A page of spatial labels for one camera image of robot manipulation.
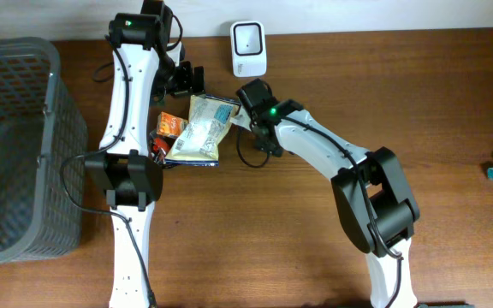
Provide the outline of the cream blue chips bag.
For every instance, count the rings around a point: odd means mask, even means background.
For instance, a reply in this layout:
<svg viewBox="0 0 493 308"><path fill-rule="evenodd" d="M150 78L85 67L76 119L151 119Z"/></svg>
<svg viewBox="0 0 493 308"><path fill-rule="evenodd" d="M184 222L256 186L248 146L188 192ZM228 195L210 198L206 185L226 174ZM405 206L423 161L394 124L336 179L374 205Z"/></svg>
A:
<svg viewBox="0 0 493 308"><path fill-rule="evenodd" d="M240 104L231 99L191 96L188 124L164 161L177 165L218 166L218 145L229 132L230 120L239 108Z"/></svg>

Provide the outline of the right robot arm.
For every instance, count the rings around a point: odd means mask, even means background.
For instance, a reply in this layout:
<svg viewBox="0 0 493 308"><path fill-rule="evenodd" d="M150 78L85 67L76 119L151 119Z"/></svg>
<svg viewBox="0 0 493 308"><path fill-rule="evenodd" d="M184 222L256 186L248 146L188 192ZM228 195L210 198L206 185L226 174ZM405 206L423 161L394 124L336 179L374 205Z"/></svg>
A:
<svg viewBox="0 0 493 308"><path fill-rule="evenodd" d="M420 210L398 157L352 144L319 124L300 103L278 100L256 79L236 93L244 127L267 157L291 152L330 181L340 224L365 255L373 307L420 307L409 254Z"/></svg>

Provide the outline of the black red snack packet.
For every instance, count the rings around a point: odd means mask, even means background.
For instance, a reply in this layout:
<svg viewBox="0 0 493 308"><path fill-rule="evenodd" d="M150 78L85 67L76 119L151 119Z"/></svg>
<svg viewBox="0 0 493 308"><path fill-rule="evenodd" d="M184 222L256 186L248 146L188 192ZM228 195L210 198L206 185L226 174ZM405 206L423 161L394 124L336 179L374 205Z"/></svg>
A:
<svg viewBox="0 0 493 308"><path fill-rule="evenodd" d="M154 156L154 161L158 164L164 164L165 158L170 151L170 146L165 140L164 136L150 133L151 149Z"/></svg>

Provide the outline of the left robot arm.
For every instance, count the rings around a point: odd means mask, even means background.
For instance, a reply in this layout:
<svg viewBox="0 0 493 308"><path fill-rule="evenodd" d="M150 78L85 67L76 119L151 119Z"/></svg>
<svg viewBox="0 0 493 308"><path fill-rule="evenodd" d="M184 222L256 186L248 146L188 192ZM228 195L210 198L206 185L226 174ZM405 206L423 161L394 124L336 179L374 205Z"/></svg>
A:
<svg viewBox="0 0 493 308"><path fill-rule="evenodd" d="M110 114L98 150L85 166L103 191L114 235L111 307L154 307L148 275L149 233L163 187L163 169L151 153L149 109L167 96L205 91L203 68L171 42L179 21L162 1L145 1L138 14L118 13L109 23L114 59Z"/></svg>

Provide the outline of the small orange box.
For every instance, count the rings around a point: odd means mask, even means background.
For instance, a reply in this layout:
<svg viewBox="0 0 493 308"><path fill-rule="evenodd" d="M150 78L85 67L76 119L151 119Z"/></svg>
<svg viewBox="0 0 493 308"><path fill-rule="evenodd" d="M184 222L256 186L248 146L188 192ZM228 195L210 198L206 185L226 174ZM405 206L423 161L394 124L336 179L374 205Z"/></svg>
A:
<svg viewBox="0 0 493 308"><path fill-rule="evenodd" d="M161 112L157 118L156 133L164 137L177 139L186 129L187 125L188 120Z"/></svg>

